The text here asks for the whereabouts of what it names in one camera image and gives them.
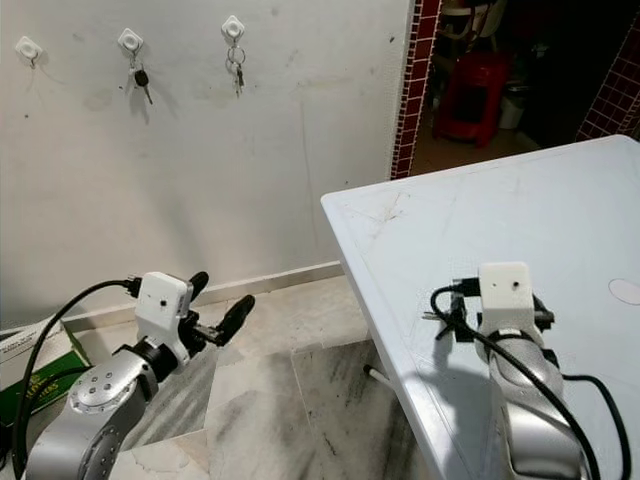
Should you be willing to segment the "green and white cardboard box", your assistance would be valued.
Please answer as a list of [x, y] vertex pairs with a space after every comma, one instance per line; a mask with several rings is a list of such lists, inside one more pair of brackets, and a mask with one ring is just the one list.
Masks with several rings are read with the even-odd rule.
[[[9, 337], [1, 340], [0, 378], [3, 390], [0, 393], [0, 416], [6, 428], [13, 425], [17, 419], [23, 374], [29, 357], [35, 349], [36, 337], [42, 329], [44, 329], [42, 324], [23, 326], [23, 328], [13, 329]], [[58, 372], [73, 369], [73, 367], [91, 366], [79, 340], [69, 334], [63, 325], [55, 325], [42, 344], [41, 351], [38, 352], [32, 378], [29, 381], [29, 389], [35, 390], [42, 381]], [[45, 387], [44, 393], [33, 403], [35, 412], [45, 410], [51, 403], [61, 401], [73, 383], [74, 379], [68, 376], [56, 381], [51, 387]]]

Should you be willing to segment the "white table leg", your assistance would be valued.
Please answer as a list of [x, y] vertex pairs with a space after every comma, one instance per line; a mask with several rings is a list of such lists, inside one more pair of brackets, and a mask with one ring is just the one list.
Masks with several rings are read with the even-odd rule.
[[367, 376], [370, 376], [372, 380], [375, 380], [376, 383], [379, 383], [383, 385], [383, 387], [392, 390], [392, 392], [396, 392], [396, 388], [394, 388], [394, 385], [390, 383], [390, 379], [388, 378], [388, 376], [383, 374], [383, 372], [379, 371], [378, 369], [375, 369], [374, 366], [365, 364], [364, 371], [365, 374]]

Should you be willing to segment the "red plastic stool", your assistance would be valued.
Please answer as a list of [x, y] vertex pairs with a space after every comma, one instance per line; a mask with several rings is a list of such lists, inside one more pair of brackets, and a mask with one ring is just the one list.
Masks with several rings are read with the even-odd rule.
[[488, 146], [497, 133], [500, 100], [511, 65], [508, 52], [462, 55], [436, 111], [431, 137], [471, 140], [477, 148]]

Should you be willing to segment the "white plastic table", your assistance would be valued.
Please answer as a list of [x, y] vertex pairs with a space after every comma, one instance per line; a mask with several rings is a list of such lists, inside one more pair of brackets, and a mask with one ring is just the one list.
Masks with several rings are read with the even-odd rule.
[[620, 407], [640, 480], [640, 142], [544, 148], [323, 197], [381, 364], [430, 475], [498, 479], [488, 369], [440, 338], [430, 293], [485, 262], [525, 262], [556, 315], [545, 343]]

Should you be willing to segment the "white square wall hook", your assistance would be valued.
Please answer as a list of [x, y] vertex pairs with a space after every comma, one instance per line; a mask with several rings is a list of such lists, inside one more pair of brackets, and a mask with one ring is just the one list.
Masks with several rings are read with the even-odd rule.
[[221, 24], [221, 33], [229, 46], [237, 47], [244, 35], [244, 24], [236, 15], [229, 15], [227, 20]]
[[116, 44], [119, 45], [120, 49], [127, 52], [129, 59], [134, 61], [140, 55], [142, 47], [145, 46], [145, 40], [140, 35], [137, 35], [133, 29], [124, 28], [118, 40], [116, 40]]
[[15, 54], [27, 61], [29, 69], [35, 69], [38, 60], [40, 60], [41, 55], [44, 54], [44, 49], [28, 36], [19, 37], [18, 40], [15, 41], [13, 49]]

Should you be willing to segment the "keys with black fob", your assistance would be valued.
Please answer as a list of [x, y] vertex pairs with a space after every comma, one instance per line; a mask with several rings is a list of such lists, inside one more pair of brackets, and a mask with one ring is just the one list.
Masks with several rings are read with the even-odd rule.
[[133, 79], [134, 87], [142, 88], [143, 95], [145, 95], [148, 105], [154, 105], [150, 90], [148, 90], [148, 84], [150, 84], [150, 77], [145, 69], [145, 64], [140, 60], [140, 55], [137, 52], [131, 54], [131, 77]]

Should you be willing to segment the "white bucket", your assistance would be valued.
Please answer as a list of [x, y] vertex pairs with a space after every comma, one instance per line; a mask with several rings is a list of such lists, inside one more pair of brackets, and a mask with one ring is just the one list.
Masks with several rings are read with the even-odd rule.
[[531, 88], [526, 84], [508, 84], [500, 97], [498, 127], [503, 131], [515, 131], [524, 115], [525, 104]]

